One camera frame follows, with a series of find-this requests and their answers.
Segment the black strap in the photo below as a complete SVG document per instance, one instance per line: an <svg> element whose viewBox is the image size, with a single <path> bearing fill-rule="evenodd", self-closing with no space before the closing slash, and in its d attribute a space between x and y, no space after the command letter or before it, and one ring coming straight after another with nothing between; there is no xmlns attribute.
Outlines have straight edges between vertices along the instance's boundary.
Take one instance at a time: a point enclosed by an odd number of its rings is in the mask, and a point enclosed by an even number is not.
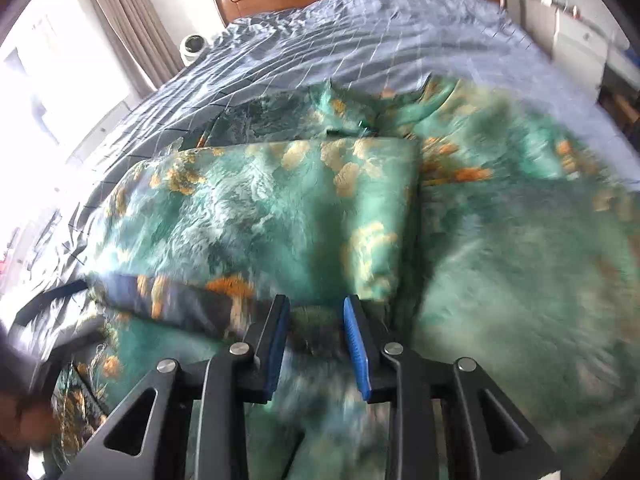
<svg viewBox="0 0 640 480"><path fill-rule="evenodd" d="M39 313L45 310L53 300L72 296L77 292L87 290L87 288L88 285L85 280L75 280L74 282L57 286L51 290L45 290L18 311L14 323L20 326L27 326Z"/></svg>

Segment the person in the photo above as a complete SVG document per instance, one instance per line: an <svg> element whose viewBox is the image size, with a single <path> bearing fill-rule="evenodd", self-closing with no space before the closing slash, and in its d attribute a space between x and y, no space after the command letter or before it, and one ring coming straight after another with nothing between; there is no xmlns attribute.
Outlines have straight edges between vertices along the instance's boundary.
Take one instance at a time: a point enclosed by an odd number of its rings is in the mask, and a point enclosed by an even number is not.
<svg viewBox="0 0 640 480"><path fill-rule="evenodd" d="M50 399L31 395L19 373L20 354L0 324L0 478L26 480L16 453L43 449L58 431Z"/></svg>

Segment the beige curtain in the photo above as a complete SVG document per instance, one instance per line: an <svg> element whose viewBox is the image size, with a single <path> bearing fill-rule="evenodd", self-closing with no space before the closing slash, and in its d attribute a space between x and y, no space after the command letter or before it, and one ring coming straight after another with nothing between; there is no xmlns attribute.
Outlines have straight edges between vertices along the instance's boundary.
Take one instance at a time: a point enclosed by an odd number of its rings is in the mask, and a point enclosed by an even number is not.
<svg viewBox="0 0 640 480"><path fill-rule="evenodd" d="M95 1L105 18L107 36L140 96L169 81L183 67L178 48L150 0Z"/></svg>

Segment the teal comforter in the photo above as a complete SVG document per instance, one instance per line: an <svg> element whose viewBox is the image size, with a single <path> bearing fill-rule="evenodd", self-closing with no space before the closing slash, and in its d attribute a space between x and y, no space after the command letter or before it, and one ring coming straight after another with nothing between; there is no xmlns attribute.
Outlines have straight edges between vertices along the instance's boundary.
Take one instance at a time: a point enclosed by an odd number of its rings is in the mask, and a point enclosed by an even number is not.
<svg viewBox="0 0 640 480"><path fill-rule="evenodd" d="M110 342L60 379L60 460L155 362L208 358L282 293L289 345L273 402L248 411L252 479L291 460L287 478L383 478L388 407L360 400L341 330L358 294L424 357L475 357L573 478L599 478L639 413L639 220L569 131L464 80L231 108L98 213L88 278Z"/></svg>

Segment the metal screw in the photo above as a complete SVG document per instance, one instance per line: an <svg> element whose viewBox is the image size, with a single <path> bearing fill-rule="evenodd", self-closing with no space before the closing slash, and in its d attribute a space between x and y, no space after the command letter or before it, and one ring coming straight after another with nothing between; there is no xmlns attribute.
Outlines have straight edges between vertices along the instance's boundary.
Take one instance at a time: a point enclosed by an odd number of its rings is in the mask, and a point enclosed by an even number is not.
<svg viewBox="0 0 640 480"><path fill-rule="evenodd" d="M229 347L229 351L233 355L244 355L249 351L249 345L247 343L233 343Z"/></svg>
<svg viewBox="0 0 640 480"><path fill-rule="evenodd" d="M175 361L173 359L162 359L156 367L161 374L168 374L175 370Z"/></svg>
<svg viewBox="0 0 640 480"><path fill-rule="evenodd" d="M473 372L478 363L476 363L471 357L463 357L458 359L458 368L463 372Z"/></svg>
<svg viewBox="0 0 640 480"><path fill-rule="evenodd" d="M385 354L389 355L400 355L402 353L402 345L400 343L387 343L385 345Z"/></svg>

